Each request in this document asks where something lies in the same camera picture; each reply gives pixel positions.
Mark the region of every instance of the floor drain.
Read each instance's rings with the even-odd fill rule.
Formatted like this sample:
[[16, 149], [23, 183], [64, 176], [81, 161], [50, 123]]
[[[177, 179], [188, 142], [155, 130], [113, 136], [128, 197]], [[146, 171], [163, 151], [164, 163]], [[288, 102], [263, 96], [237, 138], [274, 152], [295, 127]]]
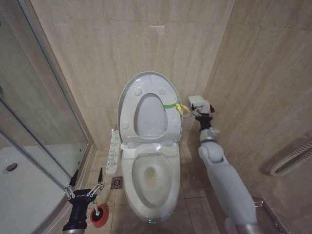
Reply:
[[122, 176], [113, 177], [111, 189], [121, 189], [121, 188], [122, 188]]
[[6, 169], [6, 171], [11, 172], [11, 171], [13, 171], [14, 169], [16, 169], [17, 167], [18, 167], [18, 164], [17, 164], [17, 163], [12, 163], [12, 164], [10, 164], [9, 166], [7, 166], [5, 169]]

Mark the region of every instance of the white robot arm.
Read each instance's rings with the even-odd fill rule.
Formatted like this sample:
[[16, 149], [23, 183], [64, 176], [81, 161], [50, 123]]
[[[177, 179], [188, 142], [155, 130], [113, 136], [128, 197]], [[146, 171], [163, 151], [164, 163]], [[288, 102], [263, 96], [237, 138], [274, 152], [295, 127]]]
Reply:
[[199, 156], [207, 168], [220, 206], [228, 216], [225, 220], [227, 233], [263, 234], [251, 195], [235, 168], [228, 163], [222, 147], [216, 142], [220, 131], [210, 124], [214, 109], [201, 96], [189, 97], [189, 105], [201, 126]]

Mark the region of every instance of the toilet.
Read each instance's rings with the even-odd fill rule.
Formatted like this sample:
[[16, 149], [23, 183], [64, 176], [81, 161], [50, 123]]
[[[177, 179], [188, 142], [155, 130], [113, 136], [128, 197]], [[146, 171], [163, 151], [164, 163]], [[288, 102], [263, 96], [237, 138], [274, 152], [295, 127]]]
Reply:
[[166, 220], [175, 209], [180, 187], [182, 118], [173, 84], [162, 74], [133, 77], [118, 103], [123, 186], [128, 202], [143, 221]]

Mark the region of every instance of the toilet bowl stain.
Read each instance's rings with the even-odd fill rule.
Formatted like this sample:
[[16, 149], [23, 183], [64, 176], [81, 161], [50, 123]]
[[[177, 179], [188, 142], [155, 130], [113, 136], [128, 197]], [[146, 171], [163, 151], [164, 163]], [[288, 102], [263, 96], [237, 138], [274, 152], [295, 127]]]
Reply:
[[157, 184], [157, 174], [154, 167], [148, 167], [144, 172], [145, 182], [149, 188], [156, 187]]

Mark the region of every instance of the shower enclosure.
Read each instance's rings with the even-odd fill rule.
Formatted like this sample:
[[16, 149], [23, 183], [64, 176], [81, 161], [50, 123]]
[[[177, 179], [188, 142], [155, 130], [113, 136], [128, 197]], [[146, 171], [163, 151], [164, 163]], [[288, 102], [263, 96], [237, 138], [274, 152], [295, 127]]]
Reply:
[[34, 232], [91, 143], [20, 3], [1, 1], [1, 233]]

